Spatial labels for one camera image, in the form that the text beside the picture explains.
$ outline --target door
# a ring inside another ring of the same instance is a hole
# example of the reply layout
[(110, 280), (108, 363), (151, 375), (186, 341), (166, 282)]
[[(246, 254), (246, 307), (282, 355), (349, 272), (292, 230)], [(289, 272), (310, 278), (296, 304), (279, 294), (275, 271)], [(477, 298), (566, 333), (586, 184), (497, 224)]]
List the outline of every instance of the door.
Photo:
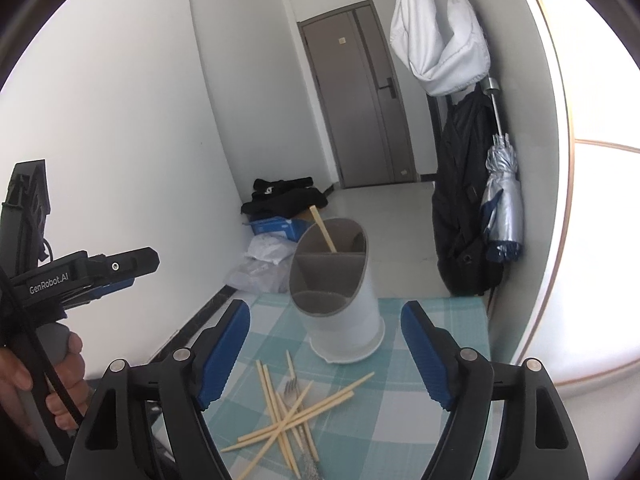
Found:
[(343, 187), (415, 180), (385, 38), (369, 2), (301, 24)]

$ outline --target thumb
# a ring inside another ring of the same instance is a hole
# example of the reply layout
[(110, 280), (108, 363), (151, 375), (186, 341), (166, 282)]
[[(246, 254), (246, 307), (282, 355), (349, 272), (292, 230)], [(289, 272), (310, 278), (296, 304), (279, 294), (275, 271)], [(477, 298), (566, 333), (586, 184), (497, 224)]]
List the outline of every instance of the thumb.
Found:
[(20, 390), (28, 391), (33, 387), (29, 371), (8, 348), (0, 348), (0, 378)]

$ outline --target door handle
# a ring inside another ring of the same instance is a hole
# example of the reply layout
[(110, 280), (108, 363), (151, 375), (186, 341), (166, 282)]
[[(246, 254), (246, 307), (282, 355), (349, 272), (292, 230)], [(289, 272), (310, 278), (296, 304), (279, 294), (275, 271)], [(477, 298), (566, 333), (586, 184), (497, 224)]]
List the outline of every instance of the door handle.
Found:
[(394, 85), (394, 80), (390, 77), (386, 78), (386, 85), (381, 86), (378, 90), (384, 90), (385, 88), (389, 88), (389, 92), (391, 93), (392, 99), (398, 99), (398, 93), (396, 92), (396, 86)]

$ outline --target plastic bag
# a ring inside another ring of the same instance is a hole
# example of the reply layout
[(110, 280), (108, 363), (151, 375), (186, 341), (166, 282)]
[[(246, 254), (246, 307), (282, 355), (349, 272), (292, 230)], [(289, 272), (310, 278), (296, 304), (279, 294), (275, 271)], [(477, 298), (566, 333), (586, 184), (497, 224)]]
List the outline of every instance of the plastic bag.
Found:
[(246, 250), (246, 256), (262, 262), (279, 264), (296, 252), (296, 243), (269, 233), (255, 235)]
[(254, 258), (245, 258), (242, 263), (229, 272), (225, 283), (238, 290), (253, 294), (288, 292), (291, 261), (292, 256), (285, 258), (277, 265)]

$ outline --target blue box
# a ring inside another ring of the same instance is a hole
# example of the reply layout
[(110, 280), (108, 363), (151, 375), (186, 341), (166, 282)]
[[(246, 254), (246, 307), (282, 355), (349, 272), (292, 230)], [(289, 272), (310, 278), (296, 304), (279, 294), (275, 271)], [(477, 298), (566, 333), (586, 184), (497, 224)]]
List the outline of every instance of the blue box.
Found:
[(310, 222), (299, 218), (283, 218), (282, 216), (274, 216), (272, 218), (264, 218), (251, 222), (251, 229), (254, 235), (260, 233), (274, 233), (287, 237), (289, 240), (297, 242), (300, 237), (311, 226)]

